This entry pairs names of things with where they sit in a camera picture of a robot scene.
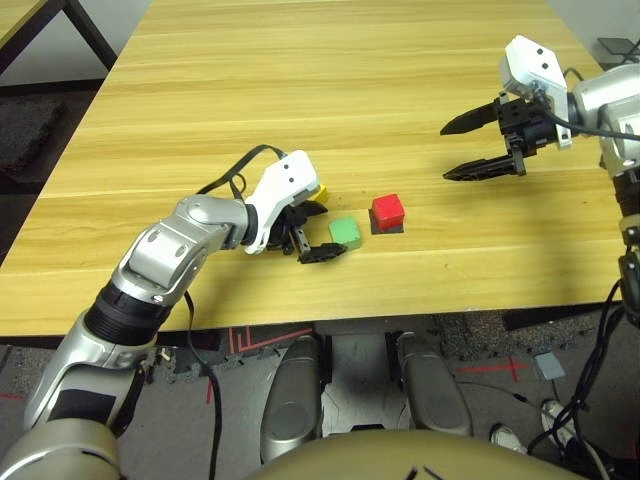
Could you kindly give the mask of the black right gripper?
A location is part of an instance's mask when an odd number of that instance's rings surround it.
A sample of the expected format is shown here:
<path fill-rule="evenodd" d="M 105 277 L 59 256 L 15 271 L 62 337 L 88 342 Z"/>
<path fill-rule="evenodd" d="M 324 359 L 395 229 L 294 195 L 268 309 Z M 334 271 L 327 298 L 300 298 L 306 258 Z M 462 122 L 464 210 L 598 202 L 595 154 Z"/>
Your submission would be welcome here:
<path fill-rule="evenodd" d="M 526 168 L 522 156 L 533 156 L 539 148 L 556 142 L 555 124 L 546 117 L 539 102 L 523 98 L 510 100 L 504 92 L 492 102 L 454 117 L 441 128 L 440 134 L 464 134 L 496 120 L 508 154 L 460 164 L 444 173 L 444 179 L 488 180 L 509 175 L 524 176 Z"/>

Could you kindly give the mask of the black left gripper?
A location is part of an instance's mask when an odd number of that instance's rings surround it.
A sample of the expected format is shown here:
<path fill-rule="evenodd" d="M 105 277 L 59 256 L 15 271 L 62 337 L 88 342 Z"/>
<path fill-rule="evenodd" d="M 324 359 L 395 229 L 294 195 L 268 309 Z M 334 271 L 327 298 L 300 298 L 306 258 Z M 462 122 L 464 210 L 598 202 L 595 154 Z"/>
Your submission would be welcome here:
<path fill-rule="evenodd" d="M 309 217 L 327 212 L 324 205 L 310 200 L 295 206 L 285 206 L 271 227 L 267 250 L 280 250 L 284 255 L 291 255 L 297 250 L 301 264 L 322 263 L 344 254 L 347 247 L 339 243 L 323 243 L 311 247 L 308 244 L 303 225 Z"/>

